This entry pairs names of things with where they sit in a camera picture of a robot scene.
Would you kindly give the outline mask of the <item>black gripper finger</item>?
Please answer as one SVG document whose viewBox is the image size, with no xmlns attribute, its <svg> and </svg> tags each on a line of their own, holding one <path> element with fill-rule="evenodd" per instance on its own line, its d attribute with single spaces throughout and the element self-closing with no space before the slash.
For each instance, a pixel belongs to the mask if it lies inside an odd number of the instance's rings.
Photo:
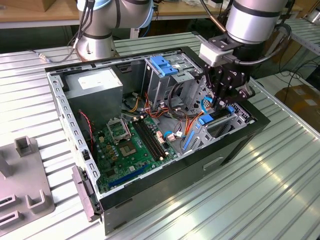
<svg viewBox="0 0 320 240">
<path fill-rule="evenodd" d="M 241 103 L 247 99 L 254 97 L 256 92 L 251 86 L 243 87 L 239 89 L 227 90 L 224 97 L 222 98 L 223 107 L 231 106 L 235 103 Z"/>
<path fill-rule="evenodd" d="M 222 107 L 220 105 L 221 100 L 221 80 L 222 80 L 222 67 L 211 67 L 210 65 L 204 66 L 204 76 L 206 79 L 206 85 L 211 90 L 213 94 L 213 101 L 211 106 L 214 110 L 220 110 Z"/>
</svg>

